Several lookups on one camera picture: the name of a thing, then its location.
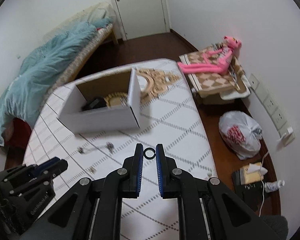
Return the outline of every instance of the baseboard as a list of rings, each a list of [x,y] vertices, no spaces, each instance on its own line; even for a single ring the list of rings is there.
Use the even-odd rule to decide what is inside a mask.
[[[187,41],[187,40],[186,40],[184,37],[182,37],[179,33],[177,33],[176,31],[174,31],[174,30],[172,30],[172,29],[170,29],[170,32],[172,32],[172,33],[175,34],[179,39],[181,39],[182,42],[183,42],[184,44],[186,44],[186,45],[188,46],[189,49],[192,50],[192,52],[198,51],[198,49],[197,49],[195,46],[193,46],[189,41]]]

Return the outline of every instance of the white wall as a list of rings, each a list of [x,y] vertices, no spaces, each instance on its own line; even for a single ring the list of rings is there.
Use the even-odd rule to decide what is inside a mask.
[[[45,33],[82,9],[110,0],[5,0],[0,7],[0,95]]]
[[[224,35],[242,41],[239,61],[275,95],[292,124],[296,139],[277,148],[279,135],[252,94],[245,104],[264,130],[280,190],[282,215],[289,236],[300,225],[300,10],[293,0],[168,0],[172,29],[196,48],[219,42]]]

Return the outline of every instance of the small box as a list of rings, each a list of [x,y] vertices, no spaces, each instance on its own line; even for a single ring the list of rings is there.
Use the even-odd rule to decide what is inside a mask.
[[[87,101],[112,93],[128,94],[126,106],[82,111]],[[140,128],[140,86],[135,69],[114,73],[74,86],[58,116],[74,134]]]
[[[261,166],[261,162],[254,163],[255,165]],[[259,173],[259,171],[255,171],[252,173],[247,173],[249,168],[249,165],[245,165],[240,168],[240,181],[241,185],[250,184],[253,182],[261,181],[263,180],[263,175]]]

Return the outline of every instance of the power socket panel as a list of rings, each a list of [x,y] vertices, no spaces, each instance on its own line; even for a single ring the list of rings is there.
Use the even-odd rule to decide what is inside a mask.
[[[274,111],[274,114],[271,115],[271,119],[274,122],[274,125],[276,126],[277,130],[280,130],[283,127],[283,125],[287,122],[287,118],[285,117],[284,113],[279,107],[276,111]]]
[[[251,88],[253,90],[256,90],[256,88],[258,87],[259,85],[259,80],[255,77],[254,74],[251,74],[250,77],[249,77],[249,83],[251,85]]]
[[[257,95],[257,97],[259,98],[259,100],[263,103],[268,94],[269,94],[269,91],[267,90],[267,88],[264,86],[264,84],[262,82],[259,82],[259,85],[257,87],[257,89],[255,90],[255,93]]]
[[[279,130],[279,135],[282,137],[285,133],[288,132],[288,128],[291,127],[289,122],[286,122],[283,127]],[[292,132],[292,134],[285,136],[285,138],[282,138],[282,143],[284,146],[287,146],[289,143],[291,143],[295,139],[295,134]]]
[[[271,93],[268,94],[268,97],[263,102],[263,106],[265,107],[269,115],[273,115],[276,111],[278,104],[274,100],[274,96]]]

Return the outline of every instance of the white plastic bag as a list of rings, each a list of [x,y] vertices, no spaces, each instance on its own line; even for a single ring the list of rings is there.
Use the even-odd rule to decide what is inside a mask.
[[[240,160],[252,158],[260,150],[262,129],[254,119],[243,112],[230,111],[221,116],[219,131]]]

